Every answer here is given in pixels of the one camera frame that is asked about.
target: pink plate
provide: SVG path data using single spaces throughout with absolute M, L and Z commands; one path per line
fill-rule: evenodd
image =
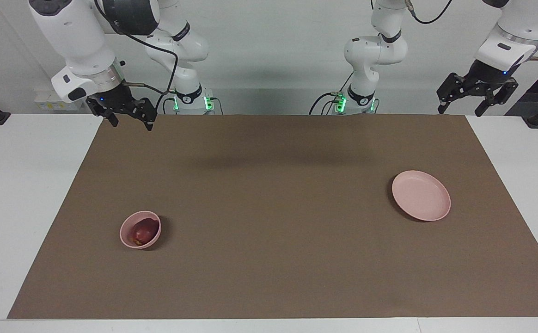
M 132 243 L 130 233 L 131 230 L 134 229 L 134 225 L 140 223 L 145 219 L 153 219 L 154 221 L 157 221 L 159 223 L 159 231 L 156 233 L 156 236 L 154 236 L 153 240 L 139 247 Z M 121 242 L 128 248 L 145 249 L 151 247 L 158 240 L 161 232 L 162 225 L 160 223 L 160 217 L 158 215 L 152 213 L 151 211 L 138 211 L 137 213 L 134 213 L 133 215 L 128 217 L 125 222 L 123 222 L 123 225 L 121 225 L 121 229 L 119 230 L 119 238 L 121 238 Z
M 444 185 L 421 171 L 398 175 L 392 183 L 392 194 L 402 210 L 421 221 L 439 221 L 448 215 L 452 206 Z

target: apple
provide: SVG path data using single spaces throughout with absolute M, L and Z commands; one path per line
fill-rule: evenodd
M 151 242 L 159 231 L 159 223 L 153 219 L 138 222 L 131 229 L 131 241 L 139 247 Z

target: brown mat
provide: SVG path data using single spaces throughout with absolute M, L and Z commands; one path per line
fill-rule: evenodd
M 408 169 L 449 217 L 396 208 Z M 151 251 L 119 241 L 138 210 L 163 217 Z M 397 316 L 538 316 L 538 244 L 464 117 L 104 122 L 9 314 Z

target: white table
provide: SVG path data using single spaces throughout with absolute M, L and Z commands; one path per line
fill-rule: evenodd
M 468 121 L 538 240 L 538 130 L 520 118 Z M 0 333 L 538 333 L 538 318 L 7 321 L 100 122 L 92 115 L 13 114 L 0 126 Z

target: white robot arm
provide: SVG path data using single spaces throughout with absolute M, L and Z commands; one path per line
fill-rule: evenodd
M 47 40 L 66 59 L 66 67 L 52 78 L 55 91 L 69 103 L 87 98 L 93 114 L 107 118 L 113 126 L 117 125 L 115 113 L 122 113 L 141 120 L 151 130 L 157 110 L 148 99 L 136 101 L 132 97 L 121 66 L 105 42 L 104 31 L 113 28 L 117 33 L 136 36 L 156 31 L 154 36 L 161 36 L 161 41 L 162 37 L 178 39 L 169 43 L 171 51 L 182 53 L 185 62 L 201 61 L 208 54 L 203 38 L 188 29 L 175 32 L 177 25 L 188 26 L 177 18 L 177 1 L 161 0 L 159 6 L 157 0 L 29 0 L 29 6 Z M 99 12 L 106 15 L 106 20 L 98 19 Z M 165 55 L 172 61 L 160 55 L 155 60 L 174 68 L 174 56 Z M 180 90 L 187 86 L 183 82 L 177 80 L 177 94 L 192 93 Z
M 208 42 L 191 30 L 191 25 L 183 17 L 178 0 L 159 0 L 160 24 L 147 38 L 147 42 L 165 50 L 174 51 L 176 59 L 165 52 L 146 47 L 146 52 L 154 61 L 174 72 L 177 98 L 175 110 L 180 114 L 205 114 L 214 106 L 209 98 L 211 92 L 204 88 L 197 71 L 191 63 L 208 57 Z
M 518 88 L 512 74 L 538 51 L 538 0 L 483 1 L 503 13 L 478 49 L 468 74 L 452 73 L 438 89 L 441 114 L 450 103 L 469 95 L 485 97 L 475 110 L 479 117 L 489 107 L 505 104 Z
M 407 55 L 407 42 L 401 25 L 407 6 L 404 0 L 376 0 L 372 25 L 378 36 L 353 38 L 345 46 L 345 59 L 353 67 L 351 85 L 346 92 L 345 110 L 335 114 L 365 112 L 370 108 L 379 74 L 374 65 L 400 63 Z

